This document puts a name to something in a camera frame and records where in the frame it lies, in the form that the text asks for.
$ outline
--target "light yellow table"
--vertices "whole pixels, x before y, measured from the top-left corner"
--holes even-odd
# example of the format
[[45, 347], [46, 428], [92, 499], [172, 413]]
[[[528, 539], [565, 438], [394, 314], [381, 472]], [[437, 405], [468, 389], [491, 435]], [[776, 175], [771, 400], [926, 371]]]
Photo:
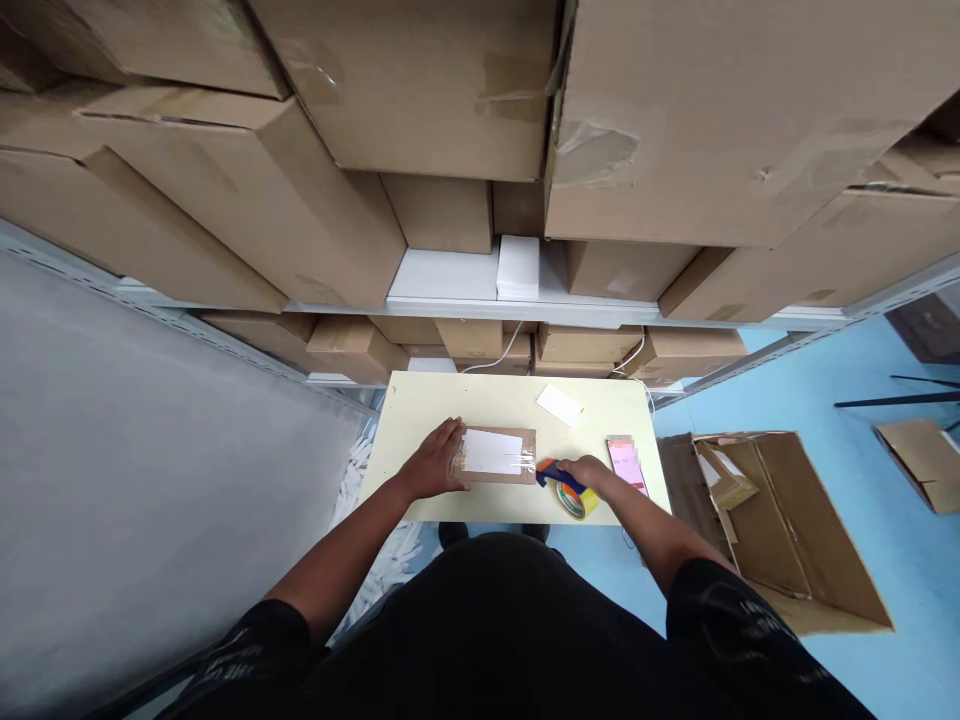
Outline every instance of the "light yellow table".
[[[576, 428], [567, 427], [536, 404], [547, 385], [556, 386], [586, 409]], [[458, 415], [467, 425], [536, 429], [537, 460], [590, 454], [609, 467], [607, 435], [632, 435], [650, 499], [670, 512], [643, 387], [625, 380], [395, 372], [387, 388], [360, 499], [369, 497], [393, 476], [431, 430]], [[618, 524], [604, 502], [585, 520], [575, 520], [560, 507], [552, 486], [507, 483], [473, 483], [470, 492], [419, 500], [405, 519]]]

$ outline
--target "black shirt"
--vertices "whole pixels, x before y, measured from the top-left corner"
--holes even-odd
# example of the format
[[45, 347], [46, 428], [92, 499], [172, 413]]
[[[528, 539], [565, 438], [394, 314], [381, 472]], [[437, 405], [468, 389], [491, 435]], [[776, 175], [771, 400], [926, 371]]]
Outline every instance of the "black shirt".
[[346, 642], [311, 650], [280, 601], [250, 610], [163, 718], [872, 717], [770, 606], [684, 565], [664, 639], [542, 543], [458, 543]]

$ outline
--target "packing tape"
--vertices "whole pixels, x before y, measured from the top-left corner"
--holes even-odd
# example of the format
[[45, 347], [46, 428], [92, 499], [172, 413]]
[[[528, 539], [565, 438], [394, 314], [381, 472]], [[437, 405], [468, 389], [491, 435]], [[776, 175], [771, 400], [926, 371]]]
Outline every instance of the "packing tape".
[[591, 488], [587, 488], [578, 494], [566, 483], [557, 482], [556, 487], [557, 499], [560, 501], [560, 506], [567, 511], [567, 514], [577, 520], [583, 520], [587, 515], [596, 510], [597, 505], [600, 504], [600, 499]]

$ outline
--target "blue tape dispenser handle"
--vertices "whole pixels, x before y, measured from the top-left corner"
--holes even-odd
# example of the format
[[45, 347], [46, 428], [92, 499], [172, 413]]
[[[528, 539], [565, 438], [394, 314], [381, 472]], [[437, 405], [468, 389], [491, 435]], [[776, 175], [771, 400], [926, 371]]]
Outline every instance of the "blue tape dispenser handle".
[[577, 495], [582, 495], [587, 489], [587, 486], [578, 483], [573, 475], [558, 468], [557, 461], [553, 458], [542, 460], [537, 465], [537, 482], [540, 483], [540, 487], [547, 486], [547, 478], [568, 485]]

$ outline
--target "shoe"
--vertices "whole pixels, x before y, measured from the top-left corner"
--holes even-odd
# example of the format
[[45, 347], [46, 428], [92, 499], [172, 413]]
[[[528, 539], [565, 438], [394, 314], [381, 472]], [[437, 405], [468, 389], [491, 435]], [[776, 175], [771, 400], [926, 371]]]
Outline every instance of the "shoe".
[[468, 540], [470, 531], [466, 523], [440, 523], [437, 535], [440, 537], [440, 547], [447, 550], [461, 540]]
[[547, 538], [550, 537], [550, 526], [524, 523], [520, 526], [520, 533], [527, 537], [532, 537], [534, 540], [539, 540], [546, 545]]

